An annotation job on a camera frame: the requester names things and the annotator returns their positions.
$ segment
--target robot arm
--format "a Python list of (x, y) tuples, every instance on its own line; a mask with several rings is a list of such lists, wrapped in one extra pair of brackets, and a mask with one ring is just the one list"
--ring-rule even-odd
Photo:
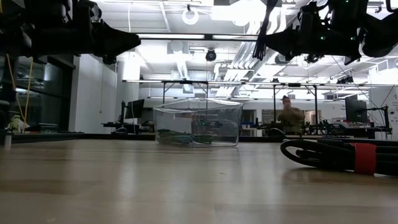
[[(112, 64), (141, 44), (136, 34), (111, 28), (89, 0), (25, 0), (14, 17), (0, 16), (0, 54), (39, 58), (52, 54), (94, 54)], [(69, 16), (73, 9), (73, 18)]]
[[(273, 9), (267, 5), (267, 14)], [(285, 31), (265, 35), (267, 16), (257, 39), (253, 57), (262, 59), (266, 47), (278, 51), (287, 61), (301, 54), (308, 54), (306, 61), (314, 63), (324, 55), (345, 56), (345, 65), (360, 59), (359, 45), (370, 57), (387, 55), (398, 43), (398, 9), (391, 9), (391, 0), (386, 0), (387, 10), (392, 12), (383, 20), (368, 14), (368, 0), (328, 0), (318, 7), (311, 2), (301, 7), (300, 25), (288, 27)], [(329, 7), (330, 19), (319, 17), (319, 11)]]

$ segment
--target green cable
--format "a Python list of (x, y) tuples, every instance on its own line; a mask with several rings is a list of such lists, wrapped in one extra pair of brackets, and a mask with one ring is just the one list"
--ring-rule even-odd
[(200, 144), (211, 144), (214, 141), (213, 136), (199, 135), (189, 133), (179, 133), (169, 129), (160, 129), (157, 131), (158, 142), (161, 144), (192, 144), (194, 142)]

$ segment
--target computer monitor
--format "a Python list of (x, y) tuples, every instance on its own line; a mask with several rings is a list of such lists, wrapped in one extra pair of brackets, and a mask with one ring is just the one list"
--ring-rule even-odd
[(125, 119), (140, 118), (144, 109), (144, 100), (136, 100), (127, 103)]
[(366, 102), (346, 98), (346, 119), (356, 123), (367, 123)]

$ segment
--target cable bundle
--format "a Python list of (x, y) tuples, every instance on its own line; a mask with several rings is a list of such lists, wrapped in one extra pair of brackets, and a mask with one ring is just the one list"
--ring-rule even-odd
[[(289, 159), (306, 166), (398, 176), (398, 147), (327, 139), (322, 142), (291, 140), (282, 143), (280, 150)], [(299, 149), (293, 155), (288, 147)]]
[(213, 142), (212, 136), (200, 135), (196, 136), (189, 133), (179, 133), (168, 129), (160, 129), (157, 132), (157, 141), (161, 144), (182, 144), (188, 145), (192, 143), (211, 144)]
[(256, 46), (253, 50), (253, 58), (258, 58), (262, 60), (265, 55), (266, 51), (266, 35), (267, 35), (267, 28), (269, 23), (269, 16), (271, 15), (272, 10), (274, 10), (278, 0), (268, 0), (267, 1), (267, 9), (266, 9), (266, 16), (264, 21), (262, 22), (262, 26), (260, 29), (259, 36), (257, 38)]

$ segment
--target window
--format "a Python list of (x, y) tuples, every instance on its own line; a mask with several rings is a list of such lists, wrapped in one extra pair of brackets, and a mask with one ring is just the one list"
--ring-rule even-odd
[[(1, 88), (3, 92), (12, 88), (9, 76), (8, 61), (0, 59), (2, 65), (0, 74), (2, 77)], [(17, 97), (21, 105), (22, 114), (27, 110), (27, 124), (35, 126), (39, 123), (56, 124), (60, 131), (68, 130), (70, 91), (72, 85), (72, 69), (60, 68), (52, 63), (34, 63), (32, 77), (30, 79), (29, 101), (27, 101), (27, 89), (29, 87), (31, 58), (19, 57), (12, 60), (11, 67), (16, 77)], [(10, 105), (11, 115), (20, 114), (17, 102)]]

